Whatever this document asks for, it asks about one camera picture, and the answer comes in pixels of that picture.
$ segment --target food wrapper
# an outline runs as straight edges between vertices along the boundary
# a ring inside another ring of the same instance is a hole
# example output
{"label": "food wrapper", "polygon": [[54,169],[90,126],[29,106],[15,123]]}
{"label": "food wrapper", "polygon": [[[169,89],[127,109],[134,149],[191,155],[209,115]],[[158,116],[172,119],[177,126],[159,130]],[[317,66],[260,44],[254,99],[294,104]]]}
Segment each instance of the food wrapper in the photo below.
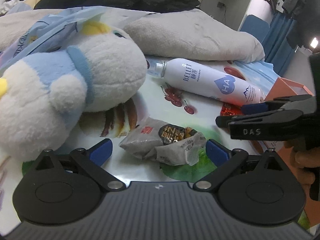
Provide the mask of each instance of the food wrapper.
{"label": "food wrapper", "polygon": [[148,117],[119,144],[139,159],[168,165],[194,165],[206,139],[201,132]]}
{"label": "food wrapper", "polygon": [[220,115],[226,116],[226,115],[243,115],[243,114],[239,107],[228,104],[228,103],[223,103],[223,106],[220,111]]}

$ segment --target ha logo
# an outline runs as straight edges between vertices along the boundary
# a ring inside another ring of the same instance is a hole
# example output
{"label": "ha logo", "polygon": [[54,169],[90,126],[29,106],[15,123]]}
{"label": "ha logo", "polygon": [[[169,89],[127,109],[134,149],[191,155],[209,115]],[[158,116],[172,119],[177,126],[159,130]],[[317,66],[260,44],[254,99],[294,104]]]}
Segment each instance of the ha logo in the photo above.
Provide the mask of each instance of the ha logo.
{"label": "ha logo", "polygon": [[222,94],[229,95],[235,90],[236,79],[233,76],[226,75],[223,78],[215,80],[215,84],[219,88]]}
{"label": "ha logo", "polygon": [[247,135],[247,134],[249,134],[249,135],[260,135],[261,134],[261,130],[260,129],[256,129],[256,130],[254,130],[254,129],[250,129],[250,130],[243,129],[243,135]]}

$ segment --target hand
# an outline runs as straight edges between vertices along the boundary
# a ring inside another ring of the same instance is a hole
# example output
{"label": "hand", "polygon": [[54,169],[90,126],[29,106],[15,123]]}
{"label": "hand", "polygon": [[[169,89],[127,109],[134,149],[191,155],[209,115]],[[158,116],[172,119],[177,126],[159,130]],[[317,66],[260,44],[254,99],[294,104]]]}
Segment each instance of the hand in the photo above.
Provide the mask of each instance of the hand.
{"label": "hand", "polygon": [[[284,142],[285,148],[291,148],[290,142]],[[298,168],[296,177],[302,184],[303,188],[308,192],[311,184],[315,181],[314,173],[306,171],[305,167],[315,168],[320,167],[320,147],[313,148],[304,152],[296,152],[292,149],[290,154],[290,164]]]}

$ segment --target bottle cap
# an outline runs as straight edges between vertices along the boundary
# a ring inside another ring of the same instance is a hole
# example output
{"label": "bottle cap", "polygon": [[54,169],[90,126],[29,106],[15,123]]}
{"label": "bottle cap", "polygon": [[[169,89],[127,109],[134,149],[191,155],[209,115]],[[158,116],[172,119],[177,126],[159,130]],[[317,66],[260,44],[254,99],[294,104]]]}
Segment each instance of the bottle cap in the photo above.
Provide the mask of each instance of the bottle cap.
{"label": "bottle cap", "polygon": [[156,63],[156,69],[155,69],[155,71],[156,71],[157,73],[159,73],[160,76],[162,76],[163,68],[164,68],[164,63]]}
{"label": "bottle cap", "polygon": [[148,66],[148,74],[152,75],[154,77],[161,77],[163,76],[163,70],[165,61],[161,60],[157,57],[146,57],[147,60],[147,66]]}

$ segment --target white bottle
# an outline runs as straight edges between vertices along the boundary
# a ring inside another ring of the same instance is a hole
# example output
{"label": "white bottle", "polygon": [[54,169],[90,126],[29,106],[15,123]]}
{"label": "white bottle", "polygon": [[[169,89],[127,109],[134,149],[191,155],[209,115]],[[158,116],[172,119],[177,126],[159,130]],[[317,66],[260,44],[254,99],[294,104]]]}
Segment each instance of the white bottle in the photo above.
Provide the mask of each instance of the white bottle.
{"label": "white bottle", "polygon": [[199,63],[176,58],[156,64],[156,72],[172,87],[236,106],[260,102],[261,91],[245,80]]}

